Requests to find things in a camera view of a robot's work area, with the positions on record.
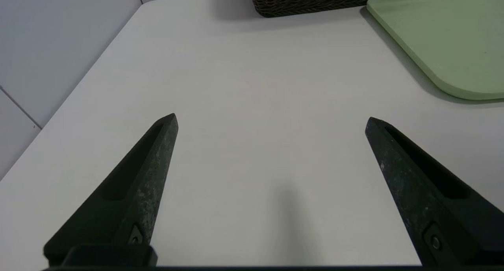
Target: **screw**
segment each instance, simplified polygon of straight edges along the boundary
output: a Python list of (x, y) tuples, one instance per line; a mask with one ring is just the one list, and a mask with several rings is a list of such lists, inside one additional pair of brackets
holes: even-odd
[(432, 236), (430, 238), (430, 244), (432, 244), (432, 247), (434, 249), (437, 249), (437, 250), (441, 249), (441, 241), (436, 236)]

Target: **green tray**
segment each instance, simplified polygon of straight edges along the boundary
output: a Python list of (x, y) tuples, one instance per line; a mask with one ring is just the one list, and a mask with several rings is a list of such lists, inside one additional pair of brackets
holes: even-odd
[(441, 90), (504, 98), (504, 0), (369, 0), (367, 9)]

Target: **light green tray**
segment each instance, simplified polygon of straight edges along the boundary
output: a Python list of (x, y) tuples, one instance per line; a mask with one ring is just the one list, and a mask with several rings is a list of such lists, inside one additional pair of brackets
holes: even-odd
[(504, 0), (369, 0), (367, 9), (441, 90), (504, 98)]

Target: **white table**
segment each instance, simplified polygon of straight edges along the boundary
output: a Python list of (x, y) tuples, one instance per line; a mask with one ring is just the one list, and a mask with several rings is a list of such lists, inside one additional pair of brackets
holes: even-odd
[(0, 182), (2, 269), (43, 269), (45, 242), (169, 113), (158, 264), (419, 264), (367, 119), (504, 208), (502, 106), (437, 90), (361, 7), (148, 2)]

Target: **tile grout line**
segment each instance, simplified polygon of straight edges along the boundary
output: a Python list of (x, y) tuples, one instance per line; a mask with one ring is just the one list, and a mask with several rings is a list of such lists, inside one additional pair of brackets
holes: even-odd
[(20, 104), (18, 104), (18, 102), (16, 102), (12, 97), (11, 95), (9, 95), (9, 93), (7, 93), (7, 91), (5, 91), (5, 89), (0, 86), (0, 90), (12, 101), (14, 102), (14, 104), (38, 127), (38, 129), (42, 130), (42, 127), (40, 126), (40, 124), (38, 124), (38, 122), (36, 122), (21, 106)]

